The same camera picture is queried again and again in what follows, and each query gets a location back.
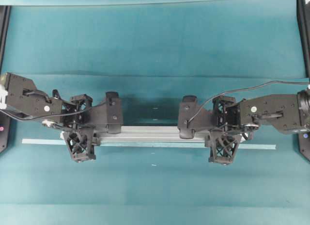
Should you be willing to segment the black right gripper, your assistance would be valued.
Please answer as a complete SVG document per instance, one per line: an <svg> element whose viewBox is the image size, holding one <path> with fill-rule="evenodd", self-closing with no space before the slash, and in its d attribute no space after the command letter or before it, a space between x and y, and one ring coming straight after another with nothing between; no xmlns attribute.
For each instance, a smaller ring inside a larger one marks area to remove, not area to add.
<svg viewBox="0 0 310 225"><path fill-rule="evenodd" d="M196 106L193 129L195 133L208 131L205 136L205 147L210 148L208 161L229 165L233 163L242 139L240 103L231 96L217 96L212 103L211 110L200 110L200 105Z"/></svg>

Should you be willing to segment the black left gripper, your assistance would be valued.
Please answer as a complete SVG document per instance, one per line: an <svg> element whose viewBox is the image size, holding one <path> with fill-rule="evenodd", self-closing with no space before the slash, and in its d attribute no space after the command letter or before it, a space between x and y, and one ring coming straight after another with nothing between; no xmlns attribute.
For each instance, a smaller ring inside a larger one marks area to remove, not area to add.
<svg viewBox="0 0 310 225"><path fill-rule="evenodd" d="M61 115L52 118L52 128L64 131L63 139L71 159L75 162L95 160L97 138L94 132L108 131L106 96L97 105L93 105L93 99L88 95L72 96L65 101L54 89L52 96L62 102Z"/></svg>

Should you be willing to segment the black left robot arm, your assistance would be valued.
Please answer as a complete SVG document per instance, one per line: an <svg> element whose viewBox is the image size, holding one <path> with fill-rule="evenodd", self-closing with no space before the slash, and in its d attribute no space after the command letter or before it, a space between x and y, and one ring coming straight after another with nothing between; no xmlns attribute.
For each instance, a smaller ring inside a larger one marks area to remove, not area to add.
<svg viewBox="0 0 310 225"><path fill-rule="evenodd" d="M95 110L86 94L69 101L54 89L52 96L37 89L31 79L5 73L0 77L0 110L18 121L38 121L61 132L70 157L76 162L95 160L94 147L100 144L94 126L86 122Z"/></svg>

